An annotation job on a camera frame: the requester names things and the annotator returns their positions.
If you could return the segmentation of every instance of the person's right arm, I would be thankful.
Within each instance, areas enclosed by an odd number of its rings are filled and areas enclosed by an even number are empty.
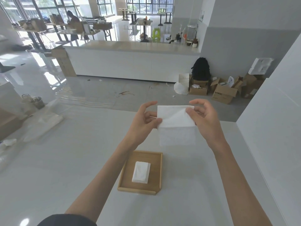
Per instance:
[[[215,155],[234,226],[271,226],[232,154],[217,112],[207,100],[195,99],[190,103],[203,105],[195,106],[194,110],[187,108],[186,112],[194,120]]]

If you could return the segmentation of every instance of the green plastic stool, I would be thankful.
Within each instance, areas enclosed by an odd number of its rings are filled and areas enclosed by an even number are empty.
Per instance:
[[[161,33],[160,33],[160,28],[154,28],[153,29],[153,41],[159,40],[161,39]]]

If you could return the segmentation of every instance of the person's right hand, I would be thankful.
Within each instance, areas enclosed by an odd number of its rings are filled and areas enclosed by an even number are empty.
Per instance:
[[[189,103],[204,106],[195,106],[194,110],[192,108],[187,108],[186,112],[194,120],[201,135],[207,141],[208,146],[215,151],[220,145],[226,143],[216,110],[210,102],[205,99],[194,99]]]

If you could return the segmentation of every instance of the forearm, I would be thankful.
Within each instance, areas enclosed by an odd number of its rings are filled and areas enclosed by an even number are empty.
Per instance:
[[[225,141],[213,149],[233,224],[272,225]]]
[[[96,222],[130,152],[136,147],[122,140],[100,172],[65,213],[78,214]]]

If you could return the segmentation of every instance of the person in dark clothing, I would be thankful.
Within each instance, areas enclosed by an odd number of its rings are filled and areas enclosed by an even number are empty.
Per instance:
[[[216,110],[205,99],[194,99],[190,103],[202,105],[195,106],[194,109],[187,108],[186,113],[195,122],[214,153],[234,226],[272,226],[232,154]],[[96,221],[130,153],[162,122],[161,118],[157,118],[157,112],[146,111],[155,104],[157,101],[140,106],[115,152],[65,214],[49,216],[38,226],[96,226]]]
[[[67,11],[67,15],[70,17],[70,24],[75,23],[75,22],[80,22],[80,20],[78,19],[78,17],[74,16],[73,13],[70,10]],[[77,40],[79,38],[78,38],[78,35],[71,35],[70,39],[71,39],[71,41],[74,41],[74,40]],[[88,40],[89,37],[87,35],[85,35],[84,39]]]

